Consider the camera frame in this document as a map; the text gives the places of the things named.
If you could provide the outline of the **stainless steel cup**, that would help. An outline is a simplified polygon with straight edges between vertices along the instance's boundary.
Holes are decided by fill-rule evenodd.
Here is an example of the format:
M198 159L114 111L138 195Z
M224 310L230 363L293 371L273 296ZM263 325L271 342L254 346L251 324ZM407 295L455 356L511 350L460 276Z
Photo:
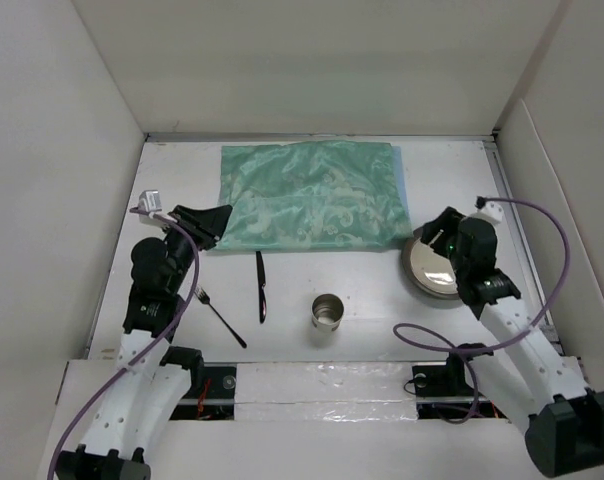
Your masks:
M344 311L342 300L334 294L321 294L313 300L309 334L313 346L325 348L337 339Z

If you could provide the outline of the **green patterned cloth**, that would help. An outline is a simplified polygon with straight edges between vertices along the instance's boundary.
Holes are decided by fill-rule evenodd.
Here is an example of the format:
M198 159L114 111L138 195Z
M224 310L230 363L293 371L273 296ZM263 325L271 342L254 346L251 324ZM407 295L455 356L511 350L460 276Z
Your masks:
M219 202L232 214L220 250L388 249L411 221L389 143L344 140L225 146Z

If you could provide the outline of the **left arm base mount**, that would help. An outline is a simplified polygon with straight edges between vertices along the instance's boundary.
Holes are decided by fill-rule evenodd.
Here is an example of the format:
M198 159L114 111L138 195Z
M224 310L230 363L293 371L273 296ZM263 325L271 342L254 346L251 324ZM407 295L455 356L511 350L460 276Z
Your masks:
M175 407L174 421L230 421L235 417L237 365L206 364L199 389L191 389Z

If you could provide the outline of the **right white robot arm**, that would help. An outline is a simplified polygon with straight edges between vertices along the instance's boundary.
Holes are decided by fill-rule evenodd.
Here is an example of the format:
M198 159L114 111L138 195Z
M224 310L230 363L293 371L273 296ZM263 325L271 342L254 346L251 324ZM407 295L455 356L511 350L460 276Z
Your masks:
M509 371L491 347L467 346L469 360L449 364L444 381L458 394L478 385L523 434L545 477L604 465L604 391L566 364L534 324L519 289L497 268L501 219L501 207L487 203L471 216L448 207L422 227L422 243L450 262L460 300L515 367Z

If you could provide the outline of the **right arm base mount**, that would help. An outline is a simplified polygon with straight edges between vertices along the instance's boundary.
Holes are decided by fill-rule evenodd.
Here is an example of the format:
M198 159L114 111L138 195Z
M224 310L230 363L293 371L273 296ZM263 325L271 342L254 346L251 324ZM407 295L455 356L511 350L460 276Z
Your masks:
M474 391L466 380L463 367L449 367L444 362L417 363L404 391L416 401L419 420L441 420L461 424L464 419L507 419L486 397L478 395L473 407Z

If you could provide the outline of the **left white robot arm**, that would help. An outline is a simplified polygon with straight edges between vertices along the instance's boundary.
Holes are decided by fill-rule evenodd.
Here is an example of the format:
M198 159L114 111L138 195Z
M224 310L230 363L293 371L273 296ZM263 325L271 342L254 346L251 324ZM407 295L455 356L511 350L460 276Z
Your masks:
M131 289L111 378L80 409L56 444L49 479L148 479L146 458L184 397L205 388L200 350L173 339L196 295L201 252L221 240L232 208L176 206L168 215L138 205L160 224L131 251Z

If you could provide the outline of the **stainless steel plate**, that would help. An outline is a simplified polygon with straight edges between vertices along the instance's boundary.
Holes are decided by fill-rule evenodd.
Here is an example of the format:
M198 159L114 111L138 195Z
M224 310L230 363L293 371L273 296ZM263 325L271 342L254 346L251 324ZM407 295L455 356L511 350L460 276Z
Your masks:
M405 276L426 295L457 301L456 278L450 262L423 243L421 235L422 228L415 229L402 248L401 266Z

